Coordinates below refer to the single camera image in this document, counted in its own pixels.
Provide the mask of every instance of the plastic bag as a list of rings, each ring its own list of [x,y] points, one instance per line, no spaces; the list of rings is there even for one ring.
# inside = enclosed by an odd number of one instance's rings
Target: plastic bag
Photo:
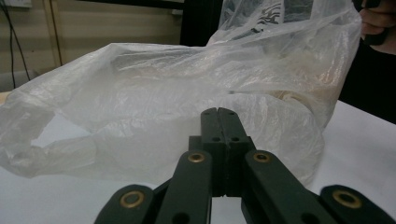
[[[349,1],[302,2],[225,1],[204,48],[111,44],[34,79],[0,107],[0,164],[159,184],[200,134],[200,113],[226,107],[308,183],[361,21]],[[274,5],[279,18],[263,16]]]

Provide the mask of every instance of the cable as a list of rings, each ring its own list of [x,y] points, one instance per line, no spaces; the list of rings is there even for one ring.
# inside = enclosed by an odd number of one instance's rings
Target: cable
[[[29,76],[29,72],[27,71],[26,61],[24,59],[24,55],[23,55],[23,52],[22,52],[22,49],[21,49],[21,44],[20,44],[20,41],[18,39],[17,33],[15,32],[15,29],[14,29],[14,26],[12,24],[11,18],[9,16],[9,12],[8,12],[5,0],[0,0],[0,6],[1,6],[3,12],[6,15],[6,18],[7,18],[7,21],[8,21],[8,25],[9,25],[9,30],[10,30],[9,43],[10,43],[10,52],[11,52],[11,74],[12,74],[12,79],[13,79],[13,84],[14,84],[14,89],[15,89],[16,88],[16,83],[15,83],[15,75],[14,75],[14,53],[13,53],[13,42],[12,42],[12,36],[13,35],[15,36],[15,40],[17,42],[18,49],[19,49],[21,57],[22,57],[23,67],[25,69],[27,79],[29,81],[31,79],[30,79],[30,76]]]

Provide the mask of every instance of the white table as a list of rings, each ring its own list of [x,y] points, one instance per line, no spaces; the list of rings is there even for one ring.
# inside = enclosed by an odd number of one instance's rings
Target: white table
[[[356,189],[396,219],[396,125],[338,102],[324,132],[325,152],[312,190],[341,184]],[[127,182],[66,175],[27,179],[0,168],[0,223],[93,223]],[[245,220],[238,199],[215,199],[212,223]]]

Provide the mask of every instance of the beige wall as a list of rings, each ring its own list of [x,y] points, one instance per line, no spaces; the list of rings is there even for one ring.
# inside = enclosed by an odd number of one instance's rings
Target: beige wall
[[[39,74],[109,43],[179,42],[181,18],[173,16],[170,9],[75,0],[32,0],[32,4],[30,9],[9,11],[27,66]],[[1,15],[0,74],[10,72],[8,44],[8,25]],[[14,55],[14,70],[23,70],[16,45]]]

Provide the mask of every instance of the brass screw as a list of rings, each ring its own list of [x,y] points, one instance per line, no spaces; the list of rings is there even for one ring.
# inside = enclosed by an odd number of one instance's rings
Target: brass screw
[[[270,161],[270,155],[263,152],[256,152],[253,159],[258,162],[268,162]]]
[[[202,153],[192,153],[190,156],[189,156],[189,161],[192,161],[192,162],[201,162],[201,161],[204,161],[205,160],[205,156],[204,156],[204,154],[202,154]]]
[[[361,207],[361,199],[346,190],[338,189],[332,193],[332,197],[345,207],[355,209]]]
[[[133,203],[127,202],[127,199],[131,196],[137,196],[136,201]],[[145,200],[145,195],[143,194],[143,192],[134,190],[122,195],[120,199],[120,204],[122,205],[122,207],[125,208],[135,208],[138,205],[140,205],[144,200]]]

